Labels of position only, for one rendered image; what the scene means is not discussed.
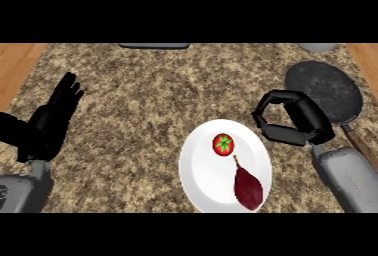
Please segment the white oval plate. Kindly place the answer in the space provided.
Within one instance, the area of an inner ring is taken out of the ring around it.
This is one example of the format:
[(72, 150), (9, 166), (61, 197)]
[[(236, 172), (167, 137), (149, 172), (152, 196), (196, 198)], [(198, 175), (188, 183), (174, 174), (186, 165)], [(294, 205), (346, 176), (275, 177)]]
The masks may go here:
[[(233, 150), (220, 156), (213, 149), (216, 136), (227, 135), (233, 140)], [(258, 179), (263, 200), (272, 187), (272, 163), (264, 144), (253, 130), (236, 121), (216, 119), (202, 123), (189, 134), (182, 146), (179, 174), (186, 196), (201, 212), (251, 213), (239, 203), (233, 183), (236, 165)]]

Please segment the dark grey flat appliance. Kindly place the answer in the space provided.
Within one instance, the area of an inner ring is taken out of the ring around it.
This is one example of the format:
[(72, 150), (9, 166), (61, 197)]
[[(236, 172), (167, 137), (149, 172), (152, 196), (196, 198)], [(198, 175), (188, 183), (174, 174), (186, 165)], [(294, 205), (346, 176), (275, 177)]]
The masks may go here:
[(161, 50), (177, 50), (186, 49), (190, 43), (120, 43), (123, 48), (130, 49), (161, 49)]

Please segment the dark red sweet potato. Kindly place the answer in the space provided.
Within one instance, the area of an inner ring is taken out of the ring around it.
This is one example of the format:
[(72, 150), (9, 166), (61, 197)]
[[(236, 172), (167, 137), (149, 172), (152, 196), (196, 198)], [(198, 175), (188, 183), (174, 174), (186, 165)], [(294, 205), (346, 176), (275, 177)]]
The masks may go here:
[(233, 192), (236, 199), (248, 210), (255, 210), (263, 203), (263, 186), (260, 180), (241, 166), (238, 157), (233, 157), (236, 164), (236, 174)]

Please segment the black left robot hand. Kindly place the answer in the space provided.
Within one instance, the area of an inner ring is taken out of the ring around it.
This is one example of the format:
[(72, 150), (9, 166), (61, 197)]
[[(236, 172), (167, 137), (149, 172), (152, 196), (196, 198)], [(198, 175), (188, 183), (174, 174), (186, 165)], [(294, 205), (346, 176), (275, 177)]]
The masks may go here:
[(0, 142), (18, 148), (18, 161), (50, 161), (59, 154), (65, 141), (69, 120), (84, 91), (75, 81), (77, 75), (68, 72), (28, 121), (0, 112)]

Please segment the dark grey frying pan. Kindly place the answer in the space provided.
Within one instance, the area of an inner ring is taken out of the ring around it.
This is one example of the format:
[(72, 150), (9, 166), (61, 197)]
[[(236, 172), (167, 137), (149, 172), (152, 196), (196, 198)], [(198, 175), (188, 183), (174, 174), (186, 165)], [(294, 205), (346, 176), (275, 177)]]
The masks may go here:
[(313, 99), (331, 123), (341, 127), (353, 147), (378, 170), (378, 156), (350, 126), (362, 113), (363, 98), (356, 82), (346, 72), (326, 62), (298, 62), (286, 71), (285, 88), (304, 92)]

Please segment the red tomato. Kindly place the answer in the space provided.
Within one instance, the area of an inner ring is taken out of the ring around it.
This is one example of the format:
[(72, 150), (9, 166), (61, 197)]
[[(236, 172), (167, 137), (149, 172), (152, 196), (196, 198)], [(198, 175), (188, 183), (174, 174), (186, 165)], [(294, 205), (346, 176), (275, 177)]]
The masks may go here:
[(235, 143), (232, 137), (221, 133), (213, 139), (213, 150), (219, 156), (229, 156), (233, 152)]

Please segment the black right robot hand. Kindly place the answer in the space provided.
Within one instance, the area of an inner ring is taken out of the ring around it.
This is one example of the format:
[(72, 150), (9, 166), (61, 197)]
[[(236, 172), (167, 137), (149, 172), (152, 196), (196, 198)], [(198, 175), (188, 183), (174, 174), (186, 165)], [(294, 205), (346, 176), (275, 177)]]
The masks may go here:
[[(264, 109), (269, 104), (282, 104), (295, 127), (269, 124)], [(334, 139), (331, 121), (310, 97), (301, 91), (272, 90), (264, 94), (251, 113), (263, 136), (273, 142), (304, 146), (307, 142), (320, 145)]]

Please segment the grey round object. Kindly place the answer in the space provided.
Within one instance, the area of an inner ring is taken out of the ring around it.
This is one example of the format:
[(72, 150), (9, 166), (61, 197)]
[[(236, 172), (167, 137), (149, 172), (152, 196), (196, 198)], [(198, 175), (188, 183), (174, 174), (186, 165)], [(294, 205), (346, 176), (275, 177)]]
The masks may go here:
[(309, 52), (328, 52), (337, 47), (337, 43), (300, 43), (298, 46)]

